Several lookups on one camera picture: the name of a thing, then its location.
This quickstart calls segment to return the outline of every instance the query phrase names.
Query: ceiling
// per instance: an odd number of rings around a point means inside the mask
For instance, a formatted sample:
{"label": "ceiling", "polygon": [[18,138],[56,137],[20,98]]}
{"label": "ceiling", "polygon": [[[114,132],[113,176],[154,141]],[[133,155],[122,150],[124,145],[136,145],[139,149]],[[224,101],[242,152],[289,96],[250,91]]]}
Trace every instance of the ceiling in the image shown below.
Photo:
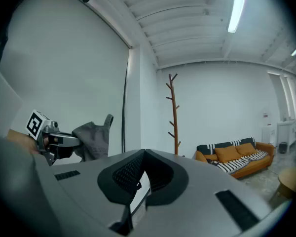
{"label": "ceiling", "polygon": [[247,61],[296,74],[296,36],[275,0],[246,0],[228,33],[233,0],[121,0],[162,69],[198,61]]}

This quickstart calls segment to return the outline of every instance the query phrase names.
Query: wooden coat rack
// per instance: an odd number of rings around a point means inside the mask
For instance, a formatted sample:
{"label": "wooden coat rack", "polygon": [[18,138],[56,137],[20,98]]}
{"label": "wooden coat rack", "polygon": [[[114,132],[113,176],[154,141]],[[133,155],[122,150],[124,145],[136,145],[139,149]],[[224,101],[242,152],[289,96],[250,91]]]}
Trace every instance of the wooden coat rack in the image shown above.
{"label": "wooden coat rack", "polygon": [[166,85],[171,90],[171,97],[167,97],[167,99],[172,100],[172,109],[173,109],[173,123],[170,121],[170,124],[174,127],[174,135],[171,132],[168,132],[174,138],[174,154],[178,154],[178,148],[181,144],[181,141],[178,143],[178,121],[177,121],[177,109],[180,107],[179,105],[176,106],[176,98],[174,96],[174,86],[173,80],[177,77],[178,74],[172,78],[171,74],[169,74],[169,81],[170,85],[166,83]]}

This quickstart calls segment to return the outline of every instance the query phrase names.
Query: orange cushion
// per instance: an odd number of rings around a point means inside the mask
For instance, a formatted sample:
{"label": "orange cushion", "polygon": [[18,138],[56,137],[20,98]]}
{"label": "orange cushion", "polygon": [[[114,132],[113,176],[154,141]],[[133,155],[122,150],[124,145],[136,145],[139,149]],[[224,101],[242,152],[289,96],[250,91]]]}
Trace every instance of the orange cushion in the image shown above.
{"label": "orange cushion", "polygon": [[205,158],[204,155],[203,155],[201,152],[199,152],[199,151],[196,151],[195,159],[207,163],[206,158]]}
{"label": "orange cushion", "polygon": [[241,157],[241,155],[238,154],[235,146],[230,146],[226,148],[215,148],[215,152],[218,157],[218,160],[222,163],[226,163],[231,160],[236,160]]}
{"label": "orange cushion", "polygon": [[249,156],[257,153],[251,143],[239,145],[236,147],[236,150],[241,156]]}

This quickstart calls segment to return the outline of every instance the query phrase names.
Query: wooden table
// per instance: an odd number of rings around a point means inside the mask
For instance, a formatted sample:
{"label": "wooden table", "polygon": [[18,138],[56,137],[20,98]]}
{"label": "wooden table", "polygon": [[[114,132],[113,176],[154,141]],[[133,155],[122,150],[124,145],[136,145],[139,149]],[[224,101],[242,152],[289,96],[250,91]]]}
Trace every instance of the wooden table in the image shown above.
{"label": "wooden table", "polygon": [[280,185],[277,192],[288,199],[296,193],[296,167],[284,169],[278,176]]}

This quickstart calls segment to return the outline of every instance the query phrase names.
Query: concrete floor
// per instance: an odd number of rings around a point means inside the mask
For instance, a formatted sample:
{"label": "concrete floor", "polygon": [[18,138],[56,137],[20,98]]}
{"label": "concrete floor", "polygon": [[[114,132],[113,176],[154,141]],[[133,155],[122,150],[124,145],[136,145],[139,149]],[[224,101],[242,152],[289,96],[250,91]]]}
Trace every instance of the concrete floor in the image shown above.
{"label": "concrete floor", "polygon": [[[286,198],[280,194],[275,194],[280,182],[278,180],[279,173],[289,167],[296,167],[296,143],[294,143],[289,152],[285,154],[275,153],[272,165],[268,168],[262,169],[252,175],[238,178],[238,180],[249,186],[254,192],[265,199],[273,208],[279,206]],[[138,222],[142,220],[146,212],[145,202],[138,208],[133,215],[133,225],[136,227]]]}

